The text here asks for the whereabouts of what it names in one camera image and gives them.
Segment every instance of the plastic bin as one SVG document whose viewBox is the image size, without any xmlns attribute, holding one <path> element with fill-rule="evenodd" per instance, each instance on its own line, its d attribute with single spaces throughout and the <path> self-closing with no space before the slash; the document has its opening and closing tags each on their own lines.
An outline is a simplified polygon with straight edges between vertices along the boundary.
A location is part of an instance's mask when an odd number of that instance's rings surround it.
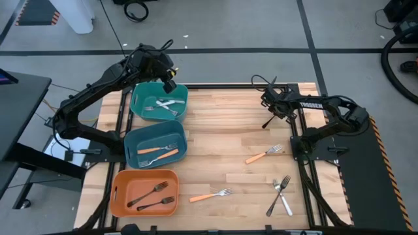
<svg viewBox="0 0 418 235">
<path fill-rule="evenodd" d="M 154 186 L 164 181 L 169 185 L 162 191 L 154 192 L 134 206 L 127 207 L 128 202 L 149 193 Z M 178 188 L 178 177 L 172 170 L 123 170 L 116 175 L 112 184 L 110 211 L 116 217 L 170 216 L 177 208 Z M 174 196 L 175 201 L 137 211 L 138 206 L 156 203 L 168 196 Z"/>
<path fill-rule="evenodd" d="M 187 140 L 183 125 L 174 120 L 130 131 L 127 133 L 124 141 L 126 162 L 130 167 L 135 169 L 149 169 L 180 161 L 185 157 L 187 152 Z M 138 150 L 164 147 L 173 143 L 177 143 L 178 153 L 157 160 L 149 166 L 139 167 L 139 162 L 151 161 L 171 150 L 160 149 L 145 154 L 138 154 Z"/>
<path fill-rule="evenodd" d="M 174 91 L 167 94 L 163 89 L 163 85 L 163 83 L 159 82 L 138 84 L 132 94 L 132 112 L 146 121 L 177 120 L 182 122 L 185 119 L 187 109 L 187 88 L 182 84 L 178 84 Z M 170 109 L 178 112 L 177 116 L 174 116 L 169 110 L 163 107 L 155 108 L 152 111 L 145 110 L 147 106 L 157 105 L 155 102 L 158 99 L 181 100 L 185 101 L 185 104 L 175 103 L 168 106 Z"/>
</svg>

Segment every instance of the orange handle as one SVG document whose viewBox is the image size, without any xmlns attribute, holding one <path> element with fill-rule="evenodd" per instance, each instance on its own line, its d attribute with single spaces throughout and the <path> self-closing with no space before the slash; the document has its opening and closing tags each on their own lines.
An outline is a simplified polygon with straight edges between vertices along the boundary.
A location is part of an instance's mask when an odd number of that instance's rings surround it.
<svg viewBox="0 0 418 235">
<path fill-rule="evenodd" d="M 255 160 L 259 159 L 260 157 L 262 157 L 264 155 L 266 155 L 266 153 L 260 153 L 257 156 L 254 156 L 254 157 L 251 157 L 251 158 L 247 159 L 246 163 L 250 164 L 250 163 L 254 162 Z"/>
<path fill-rule="evenodd" d="M 138 150 L 138 154 L 151 153 L 152 151 L 157 151 L 160 149 L 161 149 L 160 147 L 150 148 L 150 149 L 141 149 L 141 150 Z"/>
<path fill-rule="evenodd" d="M 162 154 L 161 156 L 157 157 L 157 159 L 163 159 L 163 158 L 165 158 L 165 157 L 170 157 L 171 155 L 174 155 L 174 154 L 176 154 L 176 153 L 178 153 L 178 149 L 175 149 L 175 150 L 169 151 L 168 153 L 164 153 L 164 154 Z"/>
<path fill-rule="evenodd" d="M 211 198 L 215 196 L 215 194 L 211 194 L 211 195 L 202 195 L 202 196 L 195 196 L 189 199 L 190 202 L 197 202 L 203 199 L 207 199 L 207 198 Z"/>
</svg>

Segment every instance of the black desk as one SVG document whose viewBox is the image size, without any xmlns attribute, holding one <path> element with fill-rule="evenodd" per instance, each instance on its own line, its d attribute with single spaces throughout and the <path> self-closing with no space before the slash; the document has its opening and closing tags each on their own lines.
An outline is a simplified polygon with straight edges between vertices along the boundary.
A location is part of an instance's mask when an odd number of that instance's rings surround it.
<svg viewBox="0 0 418 235">
<path fill-rule="evenodd" d="M 18 143 L 19 137 L 42 102 L 50 78 L 10 72 L 18 84 L 0 86 L 0 198 L 19 167 L 34 172 L 46 169 L 83 179 L 86 170 Z M 32 184 L 30 177 L 14 208 L 20 208 Z"/>
</svg>

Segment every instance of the black floor line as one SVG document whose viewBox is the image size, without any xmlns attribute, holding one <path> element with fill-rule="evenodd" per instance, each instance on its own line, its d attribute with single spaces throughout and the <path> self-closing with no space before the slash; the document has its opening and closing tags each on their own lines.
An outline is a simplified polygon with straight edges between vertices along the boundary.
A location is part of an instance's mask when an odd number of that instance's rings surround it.
<svg viewBox="0 0 418 235">
<path fill-rule="evenodd" d="M 306 16 L 305 8 L 302 0 L 297 0 L 300 18 L 302 19 L 303 30 L 305 31 L 306 40 L 308 41 L 308 47 L 312 58 L 313 69 L 315 70 L 316 79 L 318 81 L 319 91 L 322 95 L 328 94 L 327 87 L 325 86 L 324 77 L 322 75 L 321 65 L 317 52 L 315 50 L 314 38 L 312 37 L 311 29 L 309 28 L 308 17 Z"/>
<path fill-rule="evenodd" d="M 168 54 L 380 54 L 383 48 L 195 48 L 169 49 Z M 418 53 L 418 48 L 392 48 L 391 53 Z M 121 50 L 0 51 L 0 56 L 122 55 Z"/>
<path fill-rule="evenodd" d="M 383 48 L 316 48 L 317 54 L 380 54 Z M 418 48 L 392 48 L 391 53 L 417 53 Z"/>
<path fill-rule="evenodd" d="M 26 0 L 20 0 L 19 3 L 18 3 L 18 5 L 14 9 L 14 12 L 13 12 L 12 16 L 8 19 L 8 22 L 7 22 L 6 26 L 5 26 L 5 28 L 3 29 L 3 31 L 0 34 L 0 46 L 3 43 L 3 41 L 5 40 L 8 31 L 12 27 L 12 25 L 14 23 L 14 20 L 19 15 L 20 9 L 22 9 L 22 6 L 24 5 L 25 2 L 26 2 Z"/>
</svg>

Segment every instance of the orange bin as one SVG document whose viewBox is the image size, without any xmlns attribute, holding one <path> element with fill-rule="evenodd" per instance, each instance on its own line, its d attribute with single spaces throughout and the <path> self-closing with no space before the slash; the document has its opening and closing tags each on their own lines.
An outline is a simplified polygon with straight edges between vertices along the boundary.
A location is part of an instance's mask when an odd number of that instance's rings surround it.
<svg viewBox="0 0 418 235">
<path fill-rule="evenodd" d="M 169 185 L 160 192 L 154 192 L 134 206 L 127 203 L 152 191 L 154 186 L 167 181 Z M 172 170 L 124 170 L 119 172 L 112 184 L 110 211 L 116 217 L 135 216 L 170 216 L 178 204 L 178 177 Z M 138 206 L 160 202 L 163 198 L 174 196 L 175 201 L 168 204 L 157 204 L 141 211 Z"/>
</svg>

